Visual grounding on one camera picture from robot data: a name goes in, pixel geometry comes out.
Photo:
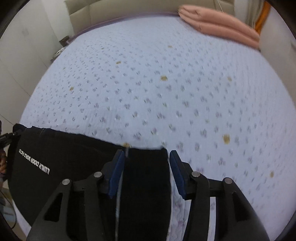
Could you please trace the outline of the person's left hand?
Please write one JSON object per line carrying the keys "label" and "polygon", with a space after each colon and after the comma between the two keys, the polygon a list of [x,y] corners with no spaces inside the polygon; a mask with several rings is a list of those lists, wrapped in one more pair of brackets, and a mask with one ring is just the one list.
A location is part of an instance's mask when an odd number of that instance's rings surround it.
{"label": "person's left hand", "polygon": [[5,175],[6,174],[6,166],[7,166],[7,156],[4,150],[0,151],[0,158],[1,158],[1,166],[0,166],[0,173]]}

